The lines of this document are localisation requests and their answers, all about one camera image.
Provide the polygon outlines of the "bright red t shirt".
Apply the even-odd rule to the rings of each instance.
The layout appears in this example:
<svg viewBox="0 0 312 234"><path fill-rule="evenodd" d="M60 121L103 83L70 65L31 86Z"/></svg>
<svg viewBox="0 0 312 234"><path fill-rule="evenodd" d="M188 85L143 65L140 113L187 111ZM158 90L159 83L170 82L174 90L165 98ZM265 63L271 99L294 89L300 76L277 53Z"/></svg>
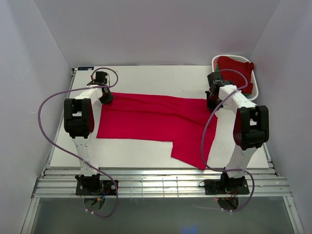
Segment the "bright red t shirt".
<svg viewBox="0 0 312 234"><path fill-rule="evenodd" d="M216 127L204 99L114 93L101 108L97 138L172 142L172 158L205 170Z"/></svg>

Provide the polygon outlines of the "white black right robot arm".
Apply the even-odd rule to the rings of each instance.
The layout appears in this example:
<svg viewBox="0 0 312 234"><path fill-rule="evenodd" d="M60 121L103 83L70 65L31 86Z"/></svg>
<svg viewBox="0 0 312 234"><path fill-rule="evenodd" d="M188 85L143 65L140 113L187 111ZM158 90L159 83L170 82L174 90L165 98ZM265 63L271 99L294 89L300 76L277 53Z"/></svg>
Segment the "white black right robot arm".
<svg viewBox="0 0 312 234"><path fill-rule="evenodd" d="M210 73L207 79L210 87L206 92L207 109L214 114L226 104L235 114L235 146L229 163L220 170L220 179L204 181L205 194L247 195L246 169L254 153L269 139L269 110L250 101L220 71Z"/></svg>

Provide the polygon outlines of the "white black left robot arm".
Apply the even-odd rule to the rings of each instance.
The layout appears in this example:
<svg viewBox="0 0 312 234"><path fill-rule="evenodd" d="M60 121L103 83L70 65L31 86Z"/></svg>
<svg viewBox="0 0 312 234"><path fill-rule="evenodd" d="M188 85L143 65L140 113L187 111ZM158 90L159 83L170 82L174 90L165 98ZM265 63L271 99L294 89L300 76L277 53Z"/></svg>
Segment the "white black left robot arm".
<svg viewBox="0 0 312 234"><path fill-rule="evenodd" d="M78 194L86 192L88 195L98 195L104 190L103 182L97 170L87 165L92 157L91 134L95 129L93 105L99 101L101 104L110 104L114 96L107 86L110 84L109 75L103 71L96 71L88 89L75 98L64 101L64 129L75 145L77 155L80 157L80 175L78 181Z"/></svg>

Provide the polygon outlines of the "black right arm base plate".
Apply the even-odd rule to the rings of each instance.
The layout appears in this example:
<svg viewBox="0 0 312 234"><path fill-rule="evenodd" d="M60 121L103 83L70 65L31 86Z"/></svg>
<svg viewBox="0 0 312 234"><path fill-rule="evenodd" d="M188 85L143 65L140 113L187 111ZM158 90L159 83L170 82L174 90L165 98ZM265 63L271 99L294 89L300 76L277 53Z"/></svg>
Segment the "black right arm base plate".
<svg viewBox="0 0 312 234"><path fill-rule="evenodd" d="M242 185L222 187L220 179L206 179L201 187L205 189L205 195L248 195L250 193L246 180Z"/></svg>

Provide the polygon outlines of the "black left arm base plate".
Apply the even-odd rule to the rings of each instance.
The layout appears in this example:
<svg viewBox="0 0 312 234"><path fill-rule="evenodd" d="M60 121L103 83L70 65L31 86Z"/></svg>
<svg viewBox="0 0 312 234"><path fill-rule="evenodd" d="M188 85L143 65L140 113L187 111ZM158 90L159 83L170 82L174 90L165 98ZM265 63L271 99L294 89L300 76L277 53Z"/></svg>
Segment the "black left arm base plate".
<svg viewBox="0 0 312 234"><path fill-rule="evenodd" d="M113 183L111 180L99 180L80 183L77 182L77 187L75 195L78 196L101 196L104 194L107 195L116 195L119 181L115 180Z"/></svg>

